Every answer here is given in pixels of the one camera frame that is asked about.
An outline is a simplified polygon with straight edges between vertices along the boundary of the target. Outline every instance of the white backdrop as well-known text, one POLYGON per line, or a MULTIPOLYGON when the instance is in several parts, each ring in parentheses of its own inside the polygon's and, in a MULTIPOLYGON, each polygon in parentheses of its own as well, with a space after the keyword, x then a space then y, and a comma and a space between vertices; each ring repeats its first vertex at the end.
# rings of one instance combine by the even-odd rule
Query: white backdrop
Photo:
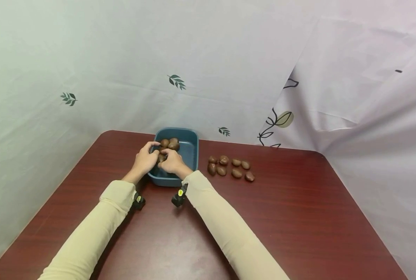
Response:
POLYGON ((325 154, 416 280, 416 0, 0 1, 0 256, 98 135, 165 126, 325 154))
POLYGON ((0 1, 0 256, 106 130, 252 144, 321 7, 0 1))
POLYGON ((416 1, 337 0, 325 11, 259 136, 323 153, 416 280, 416 1))

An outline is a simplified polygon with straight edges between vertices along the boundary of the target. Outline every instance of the brown chestnut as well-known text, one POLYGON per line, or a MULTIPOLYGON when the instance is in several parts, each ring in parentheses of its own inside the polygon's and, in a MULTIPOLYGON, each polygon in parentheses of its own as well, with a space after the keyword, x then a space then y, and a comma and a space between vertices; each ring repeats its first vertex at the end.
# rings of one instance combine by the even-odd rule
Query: brown chestnut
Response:
POLYGON ((217 163, 217 158, 216 158, 216 157, 214 157, 214 156, 210 156, 210 157, 209 157, 209 159, 208 159, 208 162, 209 162, 209 163, 214 163, 214 164, 215 164, 215 163, 217 163))
POLYGON ((157 159, 158 163, 164 162, 165 160, 166 160, 166 155, 164 155, 164 154, 159 154, 158 155, 158 159, 157 159))
POLYGON ((229 162, 229 159, 228 159, 228 157, 227 157, 227 156, 220 156, 219 163, 220 163, 221 165, 227 165, 227 164, 228 164, 228 162, 229 162))
POLYGON ((247 171, 245 174, 245 179, 249 182, 253 182, 255 180, 255 176, 250 171, 247 171))
POLYGON ((179 142, 170 142, 168 145, 168 149, 171 150, 179 150, 180 149, 180 143, 179 142))
POLYGON ((163 148, 167 148, 168 147, 168 145, 169 145, 169 140, 168 139, 163 139, 161 142, 160 142, 160 145, 161 145, 161 147, 163 147, 163 148))
POLYGON ((231 164, 234 165, 234 166, 239 166, 239 165, 241 165, 241 161, 238 160, 238 159, 232 159, 231 164))
POLYGON ((208 173, 211 176, 214 176, 216 174, 216 165, 214 163, 208 163, 208 173))
POLYGON ((241 178, 242 177, 242 172, 237 168, 233 168, 232 171, 231 171, 231 175, 235 178, 241 178))
POLYGON ((225 176, 227 174, 227 169, 223 166, 217 167, 217 174, 225 176))
POLYGON ((249 170, 250 169, 250 163, 248 161, 243 160, 241 162, 242 168, 249 170))

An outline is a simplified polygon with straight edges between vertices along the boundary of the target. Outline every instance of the beige long sleeve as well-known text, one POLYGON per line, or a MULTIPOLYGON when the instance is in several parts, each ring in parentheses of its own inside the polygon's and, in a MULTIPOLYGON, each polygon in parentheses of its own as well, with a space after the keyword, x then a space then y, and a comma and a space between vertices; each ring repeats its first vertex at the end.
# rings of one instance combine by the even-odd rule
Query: beige long sleeve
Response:
POLYGON ((135 185, 113 181, 73 231, 39 280, 88 280, 113 233, 132 206, 135 185))
POLYGON ((185 183, 188 200, 241 280, 288 280, 243 218, 200 171, 188 175, 185 183))

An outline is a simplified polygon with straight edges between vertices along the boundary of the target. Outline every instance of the reddish-brown wooden table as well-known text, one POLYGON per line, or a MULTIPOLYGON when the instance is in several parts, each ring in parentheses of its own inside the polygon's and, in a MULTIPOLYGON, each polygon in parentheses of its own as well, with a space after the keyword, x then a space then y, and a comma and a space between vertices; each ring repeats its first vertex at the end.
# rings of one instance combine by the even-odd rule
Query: reddish-brown wooden table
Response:
MULTIPOLYGON (((73 229, 121 179, 153 135, 108 131, 0 259, 0 280, 36 279, 73 229)), ((291 280, 405 280, 406 277, 325 157, 311 151, 200 141, 199 168, 243 216, 291 280), (248 159, 254 183, 210 177, 210 155, 248 159)), ((237 279, 189 203, 170 202, 174 188, 140 183, 147 200, 128 215, 92 279, 237 279)))

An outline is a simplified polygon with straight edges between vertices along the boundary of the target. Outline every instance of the blue container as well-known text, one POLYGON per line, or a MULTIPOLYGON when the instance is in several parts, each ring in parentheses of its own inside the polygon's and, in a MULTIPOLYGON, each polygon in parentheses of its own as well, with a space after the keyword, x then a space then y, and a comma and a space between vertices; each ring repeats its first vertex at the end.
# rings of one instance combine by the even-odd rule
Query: blue container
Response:
MULTIPOLYGON (((180 149, 178 154, 182 156, 184 163, 196 171, 199 167, 199 136, 193 131, 184 128, 166 127, 157 132, 154 141, 160 142, 163 139, 178 138, 180 143, 180 149)), ((149 171, 149 177, 155 185, 162 187, 181 187, 182 180, 175 174, 167 173, 155 165, 151 171, 149 171)))

